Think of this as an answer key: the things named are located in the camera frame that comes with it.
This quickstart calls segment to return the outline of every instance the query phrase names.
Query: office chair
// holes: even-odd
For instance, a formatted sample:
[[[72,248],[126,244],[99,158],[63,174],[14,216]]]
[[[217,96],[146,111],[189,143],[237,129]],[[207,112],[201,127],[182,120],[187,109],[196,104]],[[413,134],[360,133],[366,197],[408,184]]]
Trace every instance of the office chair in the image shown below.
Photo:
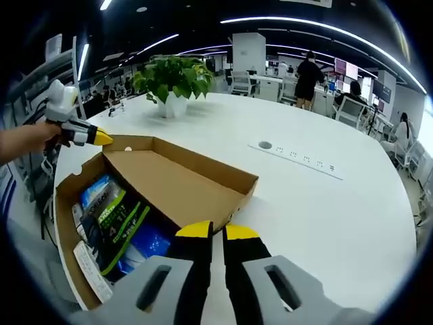
[[[395,143],[396,144],[396,148],[395,148],[395,153],[394,153],[394,158],[395,161],[397,162],[397,170],[398,169],[408,169],[411,161],[412,161],[412,153],[413,153],[413,149],[415,148],[417,141],[414,141],[413,139],[409,140],[409,148],[407,150],[405,150],[400,144]]]
[[[283,89],[279,93],[279,102],[289,102],[291,104],[296,103],[296,96],[295,96],[295,88],[296,85],[294,84],[293,78],[284,78],[283,79]]]
[[[251,95],[252,84],[250,75],[246,71],[231,71],[231,94],[236,95]]]
[[[355,129],[359,129],[359,123],[361,121],[361,115],[364,111],[365,104],[356,102],[347,96],[344,96],[343,102],[339,108],[332,106],[336,111],[336,121],[340,121],[344,124],[350,125]]]

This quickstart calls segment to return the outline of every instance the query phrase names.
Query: round table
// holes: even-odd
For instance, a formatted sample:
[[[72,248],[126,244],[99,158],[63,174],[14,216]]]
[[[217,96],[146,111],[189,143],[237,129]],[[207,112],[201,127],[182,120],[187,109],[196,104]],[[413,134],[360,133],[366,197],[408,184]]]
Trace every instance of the round table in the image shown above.
[[[124,112],[109,117],[105,111],[89,122],[111,134],[154,135],[258,175],[251,201],[233,222],[256,230],[272,255],[283,255],[316,277],[325,295],[343,307],[376,311],[411,266],[415,226],[403,184],[379,143],[345,124],[275,102],[217,93],[190,100],[187,114],[178,119],[158,117],[156,105],[139,96],[126,102]],[[343,180],[248,146],[270,139],[333,163]],[[55,186],[100,150],[62,148]],[[235,324],[224,285],[221,233],[214,237],[211,268],[203,317],[206,324]]]

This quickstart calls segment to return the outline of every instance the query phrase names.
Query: cable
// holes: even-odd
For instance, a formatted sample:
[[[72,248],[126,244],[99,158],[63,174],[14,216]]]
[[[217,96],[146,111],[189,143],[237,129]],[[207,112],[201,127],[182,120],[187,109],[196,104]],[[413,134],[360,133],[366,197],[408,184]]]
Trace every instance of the cable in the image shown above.
[[[45,240],[45,230],[44,230],[44,227],[45,227],[45,229],[47,230],[49,239],[53,243],[54,247],[56,247],[57,249],[59,249],[58,246],[55,244],[53,238],[51,237],[51,234],[50,234],[50,232],[48,230],[47,224],[45,223],[45,217],[44,217],[43,210],[41,209],[41,206],[39,205],[39,201],[38,201],[38,199],[36,197],[35,183],[33,182],[33,179],[31,177],[31,173],[33,172],[33,163],[32,163],[32,154],[30,152],[28,153],[28,160],[29,160],[29,163],[30,163],[30,172],[28,174],[28,178],[29,178],[30,184],[32,186],[33,198],[35,200],[36,207],[38,208],[39,215],[41,216],[41,238],[42,238],[42,240]]]
[[[45,226],[45,229],[47,230],[47,233],[48,233],[49,239],[50,239],[51,242],[53,243],[54,247],[56,247],[57,249],[59,249],[58,246],[55,244],[55,242],[54,242],[54,240],[53,240],[53,237],[51,237],[51,234],[49,233],[48,226],[47,226],[47,223],[45,222],[45,220],[44,220],[43,224],[44,224],[44,226]]]

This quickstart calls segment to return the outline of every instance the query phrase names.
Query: ceiling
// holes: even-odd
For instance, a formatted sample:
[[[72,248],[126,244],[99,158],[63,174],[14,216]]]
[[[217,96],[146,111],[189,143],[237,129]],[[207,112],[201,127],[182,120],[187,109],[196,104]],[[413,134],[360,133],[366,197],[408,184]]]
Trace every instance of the ceiling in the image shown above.
[[[405,42],[409,41],[399,32],[399,23],[386,6],[377,1],[333,0],[332,8],[328,9],[280,0],[219,0],[212,3],[198,0],[112,0],[107,10],[100,11],[102,2],[104,0],[80,0],[72,9],[56,5],[55,8],[43,11],[45,19],[39,18],[43,21],[42,26],[35,28],[38,24],[36,20],[32,34],[27,36],[24,44],[27,51],[31,50],[37,55],[31,58],[24,56],[20,69],[28,73],[43,63],[45,41],[58,33],[63,33],[65,47],[68,46],[68,39],[74,35],[78,36],[80,49],[85,43],[90,44],[82,77],[86,79],[106,66],[108,70],[117,67],[131,57],[131,52],[141,51],[173,34],[179,36],[135,56],[128,64],[145,62],[155,54],[174,54],[200,47],[229,44],[228,37],[233,33],[259,32],[266,37],[268,44],[327,53],[371,71],[388,70],[397,77],[397,81],[419,91],[411,78],[389,58],[341,33],[299,22],[261,20],[220,23],[221,20],[231,18],[279,16],[321,22],[363,37],[394,56],[424,87],[428,87],[419,56],[410,44],[405,46]],[[139,7],[147,7],[147,10],[136,12]],[[106,56],[120,52],[124,54],[104,61]],[[293,49],[267,48],[269,55],[276,55],[277,52],[300,54]],[[317,58],[332,62],[331,58]]]

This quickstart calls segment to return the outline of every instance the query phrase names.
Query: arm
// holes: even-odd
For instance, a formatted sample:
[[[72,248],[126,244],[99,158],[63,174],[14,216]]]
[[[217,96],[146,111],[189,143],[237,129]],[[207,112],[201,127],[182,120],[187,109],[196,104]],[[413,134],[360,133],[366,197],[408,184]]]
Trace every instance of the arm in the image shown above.
[[[325,76],[323,75],[322,70],[317,66],[317,80],[322,84],[325,82]]]
[[[336,103],[337,105],[341,105],[341,103],[343,102],[343,98],[344,94],[339,95],[336,99],[334,99],[334,103]]]
[[[58,125],[46,122],[0,131],[0,165],[28,152],[43,151],[45,142],[61,132]]]
[[[296,71],[296,73],[299,75],[304,73],[304,62],[301,62],[301,64],[298,66],[298,70]]]

